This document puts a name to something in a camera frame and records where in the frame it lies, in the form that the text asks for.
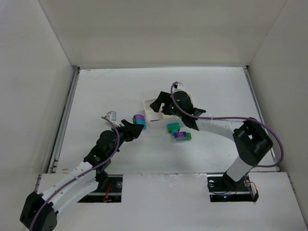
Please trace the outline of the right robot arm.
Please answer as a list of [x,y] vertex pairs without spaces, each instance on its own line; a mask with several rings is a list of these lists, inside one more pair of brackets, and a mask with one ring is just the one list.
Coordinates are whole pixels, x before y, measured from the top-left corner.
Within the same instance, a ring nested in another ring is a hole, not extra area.
[[208,117],[206,110],[194,107],[189,95],[181,90],[173,95],[160,92],[158,98],[150,104],[150,108],[156,113],[179,117],[189,128],[211,132],[235,143],[238,157],[222,177],[228,188],[235,188],[243,183],[245,174],[257,166],[273,146],[262,126],[252,118],[201,119]]

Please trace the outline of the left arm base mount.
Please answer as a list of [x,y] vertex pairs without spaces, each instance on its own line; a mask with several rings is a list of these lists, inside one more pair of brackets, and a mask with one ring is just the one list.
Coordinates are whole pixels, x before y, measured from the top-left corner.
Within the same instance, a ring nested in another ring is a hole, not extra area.
[[121,203],[123,175],[109,175],[106,185],[89,193],[78,203]]

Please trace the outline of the purple curved lego brick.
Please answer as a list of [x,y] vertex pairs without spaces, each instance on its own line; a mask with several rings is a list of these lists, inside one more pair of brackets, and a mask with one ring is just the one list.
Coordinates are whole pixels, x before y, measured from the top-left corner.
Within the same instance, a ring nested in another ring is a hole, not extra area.
[[135,114],[133,116],[133,121],[136,124],[145,123],[145,117],[143,115],[141,115],[141,114]]

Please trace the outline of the green lego plate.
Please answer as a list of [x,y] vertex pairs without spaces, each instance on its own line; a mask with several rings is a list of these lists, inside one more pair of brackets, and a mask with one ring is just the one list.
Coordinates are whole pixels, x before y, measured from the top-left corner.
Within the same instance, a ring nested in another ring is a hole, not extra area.
[[174,135],[176,141],[189,141],[192,139],[191,133],[176,132]]

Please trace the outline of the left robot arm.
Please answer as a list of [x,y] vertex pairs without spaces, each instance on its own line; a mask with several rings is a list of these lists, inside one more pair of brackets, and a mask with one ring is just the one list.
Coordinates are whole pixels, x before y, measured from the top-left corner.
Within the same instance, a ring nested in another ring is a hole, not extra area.
[[80,199],[96,189],[106,186],[105,169],[111,158],[125,142],[137,139],[143,124],[122,120],[120,125],[111,124],[110,130],[100,134],[95,146],[70,173],[49,189],[32,192],[26,198],[20,221],[30,231],[52,231],[59,218]]

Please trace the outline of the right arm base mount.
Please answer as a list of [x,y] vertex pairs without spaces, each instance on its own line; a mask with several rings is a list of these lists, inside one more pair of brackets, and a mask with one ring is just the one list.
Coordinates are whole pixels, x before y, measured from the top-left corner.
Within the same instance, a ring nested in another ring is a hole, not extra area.
[[207,176],[210,202],[256,202],[259,199],[256,184],[247,177],[236,186],[227,186],[221,174]]

